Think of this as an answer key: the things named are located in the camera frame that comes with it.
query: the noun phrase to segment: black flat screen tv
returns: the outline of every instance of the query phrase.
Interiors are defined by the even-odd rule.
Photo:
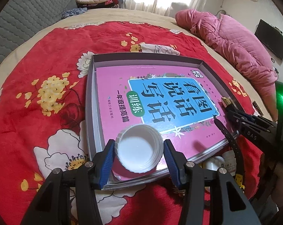
[[[255,35],[276,57],[283,60],[283,35],[278,29],[261,19]]]

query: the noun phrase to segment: metal screw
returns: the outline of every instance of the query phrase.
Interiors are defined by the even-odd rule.
[[[60,173],[60,168],[55,168],[55,169],[53,169],[53,171],[52,171],[52,173],[54,173],[54,174],[58,174],[58,173]]]
[[[221,174],[226,174],[226,173],[227,173],[227,169],[224,168],[224,167],[221,167],[218,171],[219,171]]]
[[[194,167],[194,162],[186,162],[186,166],[188,166],[188,167]]]
[[[85,166],[86,166],[86,167],[92,167],[92,166],[93,166],[93,162],[86,162],[86,163],[85,163]]]

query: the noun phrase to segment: red blanket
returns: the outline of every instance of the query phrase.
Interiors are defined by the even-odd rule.
[[[253,114],[243,88],[194,37],[135,22],[56,28],[36,43],[2,86],[0,215],[8,225],[20,223],[53,168],[77,168],[88,158],[83,124],[86,74],[92,53],[141,52],[141,42],[169,46],[182,56],[204,60],[244,110]],[[238,142],[245,160],[245,193],[251,197],[257,188],[261,152],[243,137]],[[173,193],[172,187],[171,180],[165,178],[146,187],[99,192],[102,220],[115,225],[177,224],[182,198]],[[74,225],[75,191],[71,192],[71,200]],[[204,224],[208,219],[209,211],[205,211]]]

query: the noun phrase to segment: book logo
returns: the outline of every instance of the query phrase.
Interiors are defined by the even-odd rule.
[[[144,108],[138,94],[135,91],[129,91],[127,93],[127,99],[132,114],[136,117],[142,117],[144,115]]]

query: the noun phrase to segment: pink quilt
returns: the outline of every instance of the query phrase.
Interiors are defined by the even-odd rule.
[[[270,55],[251,31],[230,16],[221,14],[217,19],[209,12],[194,9],[179,11],[176,22],[203,39],[246,77],[277,120],[275,81],[278,76]]]

